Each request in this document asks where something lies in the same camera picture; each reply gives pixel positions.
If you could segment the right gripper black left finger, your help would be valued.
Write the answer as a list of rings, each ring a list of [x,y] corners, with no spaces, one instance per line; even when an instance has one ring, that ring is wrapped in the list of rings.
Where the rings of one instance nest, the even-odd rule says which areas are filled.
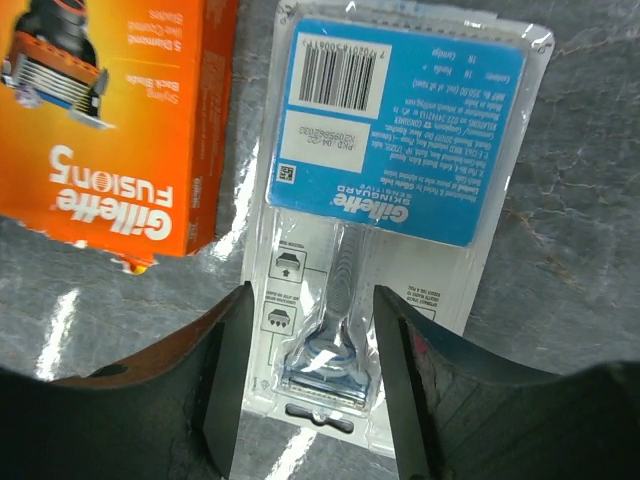
[[[226,479],[236,447],[254,294],[88,376],[1,372],[5,479]]]

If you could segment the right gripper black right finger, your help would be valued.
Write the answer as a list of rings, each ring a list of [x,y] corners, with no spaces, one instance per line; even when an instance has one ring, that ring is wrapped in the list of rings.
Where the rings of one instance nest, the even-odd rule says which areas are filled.
[[[382,379],[403,479],[635,479],[639,366],[558,375],[500,357],[373,296]]]

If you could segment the clear blister razor pack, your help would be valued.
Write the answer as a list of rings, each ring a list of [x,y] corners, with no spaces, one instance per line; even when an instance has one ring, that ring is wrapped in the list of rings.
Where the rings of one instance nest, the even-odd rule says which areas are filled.
[[[282,1],[243,276],[255,413],[392,456],[373,292],[462,333],[555,47],[417,1]]]

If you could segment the orange black razor pack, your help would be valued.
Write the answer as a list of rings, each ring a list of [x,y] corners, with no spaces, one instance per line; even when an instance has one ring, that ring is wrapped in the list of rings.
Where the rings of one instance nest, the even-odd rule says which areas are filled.
[[[5,1],[1,213],[140,272],[215,235],[238,5]]]

